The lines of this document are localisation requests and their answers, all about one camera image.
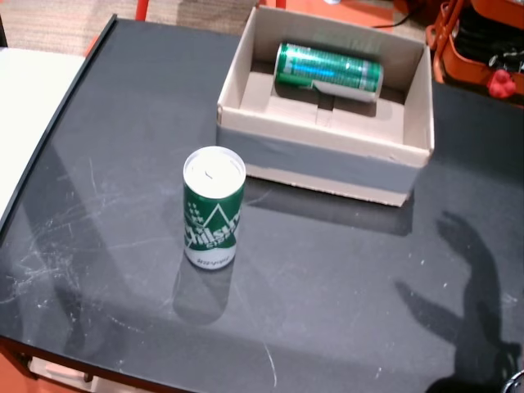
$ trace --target open box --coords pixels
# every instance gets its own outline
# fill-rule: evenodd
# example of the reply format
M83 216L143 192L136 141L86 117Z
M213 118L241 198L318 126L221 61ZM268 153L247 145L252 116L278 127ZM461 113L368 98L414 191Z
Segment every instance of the open box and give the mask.
M275 85L282 42L380 62L380 97L363 103ZM250 176L401 206L434 147L430 60L411 39L254 8L220 93L217 143Z

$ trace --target can top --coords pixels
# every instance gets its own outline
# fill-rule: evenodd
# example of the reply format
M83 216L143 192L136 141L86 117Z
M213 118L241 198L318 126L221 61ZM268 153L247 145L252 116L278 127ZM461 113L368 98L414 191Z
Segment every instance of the can top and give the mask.
M234 194L244 184L246 166L237 153L225 147L203 147L187 158L183 179L201 197L221 199Z

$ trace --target orange table leg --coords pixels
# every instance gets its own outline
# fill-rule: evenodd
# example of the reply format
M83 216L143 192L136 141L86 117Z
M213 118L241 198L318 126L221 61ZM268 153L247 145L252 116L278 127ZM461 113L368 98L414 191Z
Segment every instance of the orange table leg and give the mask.
M149 0L138 0L137 13L134 17L135 20L146 20L148 5L149 5Z

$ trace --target white surface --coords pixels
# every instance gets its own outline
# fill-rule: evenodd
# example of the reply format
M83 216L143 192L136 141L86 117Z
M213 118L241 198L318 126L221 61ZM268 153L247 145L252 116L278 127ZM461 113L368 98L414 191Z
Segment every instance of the white surface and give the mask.
M0 48L0 216L83 61Z
M208 146L187 158L183 178L196 194L221 199L229 197L242 186L246 180L246 166L234 151Z

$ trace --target green can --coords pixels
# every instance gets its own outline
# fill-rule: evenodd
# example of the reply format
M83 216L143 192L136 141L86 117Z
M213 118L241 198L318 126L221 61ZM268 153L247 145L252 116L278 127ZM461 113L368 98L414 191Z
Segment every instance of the green can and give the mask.
M237 250L246 166L225 147L203 147L187 158L183 181L186 256L200 268L220 269Z
M322 93L360 101L376 101L384 69L375 61L282 43L278 49L275 80Z

